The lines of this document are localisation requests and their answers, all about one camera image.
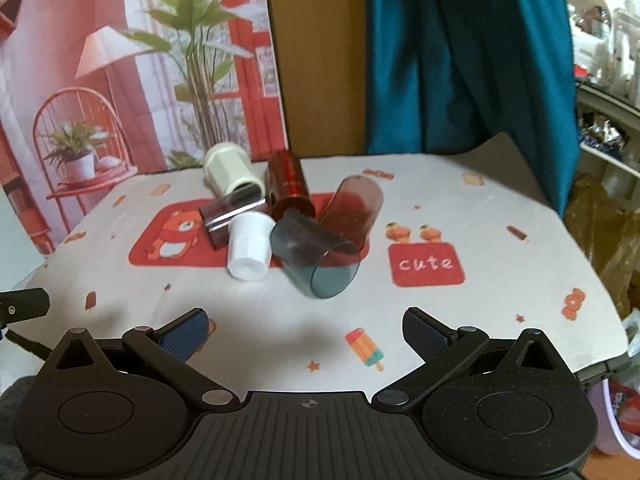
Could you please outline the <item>reddish-brown translucent cup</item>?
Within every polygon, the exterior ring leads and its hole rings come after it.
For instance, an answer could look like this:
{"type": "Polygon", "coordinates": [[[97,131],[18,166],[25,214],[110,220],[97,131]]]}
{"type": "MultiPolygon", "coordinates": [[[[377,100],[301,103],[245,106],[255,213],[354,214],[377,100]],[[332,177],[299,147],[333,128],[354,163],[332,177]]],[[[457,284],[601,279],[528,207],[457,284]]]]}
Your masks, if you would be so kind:
{"type": "Polygon", "coordinates": [[[362,249],[384,203],[382,188],[360,174],[345,178],[322,214],[320,224],[362,249]]]}

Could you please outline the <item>white plastic cup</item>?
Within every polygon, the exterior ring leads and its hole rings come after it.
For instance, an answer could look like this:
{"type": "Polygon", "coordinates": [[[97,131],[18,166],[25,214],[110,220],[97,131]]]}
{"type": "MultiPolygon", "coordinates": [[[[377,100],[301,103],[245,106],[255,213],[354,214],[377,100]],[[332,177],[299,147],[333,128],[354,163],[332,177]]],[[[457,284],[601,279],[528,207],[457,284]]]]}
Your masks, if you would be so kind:
{"type": "Polygon", "coordinates": [[[229,224],[227,270],[242,282],[262,280],[268,273],[272,249],[271,232],[276,222],[269,214],[247,211],[229,224]]]}

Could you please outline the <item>dark brown translucent cup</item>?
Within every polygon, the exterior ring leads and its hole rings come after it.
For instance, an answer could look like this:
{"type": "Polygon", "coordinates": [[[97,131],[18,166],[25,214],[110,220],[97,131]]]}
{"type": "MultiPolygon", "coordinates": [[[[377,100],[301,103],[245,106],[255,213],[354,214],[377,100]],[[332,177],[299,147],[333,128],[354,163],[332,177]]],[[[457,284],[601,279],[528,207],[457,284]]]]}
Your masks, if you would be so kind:
{"type": "Polygon", "coordinates": [[[213,248],[218,250],[229,243],[229,228],[233,218],[250,211],[268,214],[269,206],[262,189],[250,184],[211,200],[198,211],[213,248]]]}

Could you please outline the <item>grey-blue translucent cup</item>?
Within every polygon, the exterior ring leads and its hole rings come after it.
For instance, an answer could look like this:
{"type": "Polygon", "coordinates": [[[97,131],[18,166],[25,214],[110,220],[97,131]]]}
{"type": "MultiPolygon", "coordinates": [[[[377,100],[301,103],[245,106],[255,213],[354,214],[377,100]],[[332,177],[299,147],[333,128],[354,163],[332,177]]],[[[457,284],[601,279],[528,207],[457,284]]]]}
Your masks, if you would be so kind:
{"type": "Polygon", "coordinates": [[[305,294],[320,299],[340,294],[360,267],[358,247],[295,209],[288,210],[270,235],[273,255],[305,294]]]}

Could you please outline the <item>cream faceted cup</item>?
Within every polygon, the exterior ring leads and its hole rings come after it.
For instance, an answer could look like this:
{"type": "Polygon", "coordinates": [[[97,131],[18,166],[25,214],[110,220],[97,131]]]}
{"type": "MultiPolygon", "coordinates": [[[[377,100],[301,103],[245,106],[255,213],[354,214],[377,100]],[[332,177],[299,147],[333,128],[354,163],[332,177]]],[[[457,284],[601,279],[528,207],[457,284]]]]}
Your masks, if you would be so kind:
{"type": "Polygon", "coordinates": [[[265,195],[262,179],[254,173],[247,152],[232,142],[218,143],[203,158],[205,181],[218,196],[228,195],[238,188],[256,185],[265,195]]]}

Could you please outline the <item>printed room backdrop cloth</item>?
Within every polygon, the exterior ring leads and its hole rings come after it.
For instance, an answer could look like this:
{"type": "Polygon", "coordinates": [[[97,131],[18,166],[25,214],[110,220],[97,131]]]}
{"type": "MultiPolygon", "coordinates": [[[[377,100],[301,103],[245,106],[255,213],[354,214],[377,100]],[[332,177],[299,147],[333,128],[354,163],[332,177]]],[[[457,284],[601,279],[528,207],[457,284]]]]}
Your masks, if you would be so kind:
{"type": "Polygon", "coordinates": [[[224,142],[288,145],[268,0],[1,0],[1,186],[40,254],[224,142]]]}

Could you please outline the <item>cartoon bear tablecloth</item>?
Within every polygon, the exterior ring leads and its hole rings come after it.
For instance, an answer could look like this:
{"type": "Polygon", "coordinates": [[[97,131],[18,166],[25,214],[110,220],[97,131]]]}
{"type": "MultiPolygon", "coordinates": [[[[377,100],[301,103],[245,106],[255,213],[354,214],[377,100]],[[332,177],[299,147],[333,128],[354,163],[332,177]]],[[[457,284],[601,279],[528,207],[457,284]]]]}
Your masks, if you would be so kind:
{"type": "Polygon", "coordinates": [[[421,363],[402,336],[411,307],[495,338],[539,328],[575,372],[625,352],[612,299],[508,136],[459,156],[306,159],[303,170],[318,207],[350,176],[381,188],[359,261],[329,255],[301,280],[273,263],[241,282],[198,222],[212,197],[201,171],[137,176],[36,272],[50,310],[15,331],[50,348],[73,327],[115,338],[201,308],[212,331],[191,363],[237,394],[374,393],[421,363]]]}

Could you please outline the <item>strawberry print bag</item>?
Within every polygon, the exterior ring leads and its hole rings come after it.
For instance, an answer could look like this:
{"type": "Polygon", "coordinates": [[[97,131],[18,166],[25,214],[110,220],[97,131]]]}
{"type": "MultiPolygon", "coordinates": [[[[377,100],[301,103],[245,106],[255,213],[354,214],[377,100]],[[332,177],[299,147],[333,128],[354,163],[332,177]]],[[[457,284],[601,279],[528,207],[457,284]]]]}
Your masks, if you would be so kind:
{"type": "Polygon", "coordinates": [[[596,448],[608,455],[639,459],[639,310],[623,320],[629,344],[628,365],[589,392],[599,430],[596,448]]]}

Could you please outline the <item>red metallic tumbler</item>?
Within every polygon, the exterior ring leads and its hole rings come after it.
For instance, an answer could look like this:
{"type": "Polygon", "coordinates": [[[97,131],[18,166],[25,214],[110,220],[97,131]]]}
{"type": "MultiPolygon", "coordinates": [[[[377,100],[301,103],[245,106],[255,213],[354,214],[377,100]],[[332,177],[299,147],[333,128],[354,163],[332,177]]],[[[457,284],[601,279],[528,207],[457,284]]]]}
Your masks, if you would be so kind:
{"type": "Polygon", "coordinates": [[[291,150],[272,154],[265,170],[265,186],[266,201],[274,220],[281,220],[290,209],[309,218],[316,216],[302,165],[291,150]]]}

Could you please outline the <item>yellow plastic bag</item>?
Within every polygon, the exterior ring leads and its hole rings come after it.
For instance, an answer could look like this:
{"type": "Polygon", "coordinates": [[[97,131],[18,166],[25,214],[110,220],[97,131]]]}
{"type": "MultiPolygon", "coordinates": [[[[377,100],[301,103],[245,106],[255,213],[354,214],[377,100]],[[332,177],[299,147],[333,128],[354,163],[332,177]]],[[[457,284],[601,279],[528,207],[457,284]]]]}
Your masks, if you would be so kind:
{"type": "Polygon", "coordinates": [[[639,262],[639,214],[623,210],[591,174],[576,178],[564,224],[611,296],[617,313],[631,312],[628,290],[639,262]]]}

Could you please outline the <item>teal curtain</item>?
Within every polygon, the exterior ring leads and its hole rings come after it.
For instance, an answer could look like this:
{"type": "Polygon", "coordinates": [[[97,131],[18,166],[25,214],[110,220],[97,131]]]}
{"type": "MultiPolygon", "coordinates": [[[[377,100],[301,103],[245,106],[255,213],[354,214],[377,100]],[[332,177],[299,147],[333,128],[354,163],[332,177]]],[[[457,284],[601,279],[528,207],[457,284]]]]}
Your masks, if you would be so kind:
{"type": "Polygon", "coordinates": [[[366,150],[518,147],[563,212],[578,162],[566,0],[366,0],[366,150]]]}

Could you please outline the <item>white storage shelf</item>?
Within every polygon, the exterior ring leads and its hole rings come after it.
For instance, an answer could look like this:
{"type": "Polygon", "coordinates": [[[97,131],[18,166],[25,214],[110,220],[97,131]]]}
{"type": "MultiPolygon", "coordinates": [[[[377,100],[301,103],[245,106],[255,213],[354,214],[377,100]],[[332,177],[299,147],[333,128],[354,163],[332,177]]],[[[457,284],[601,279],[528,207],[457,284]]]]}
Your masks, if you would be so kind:
{"type": "Polygon", "coordinates": [[[610,196],[639,195],[639,0],[566,0],[573,39],[580,172],[610,196]]]}

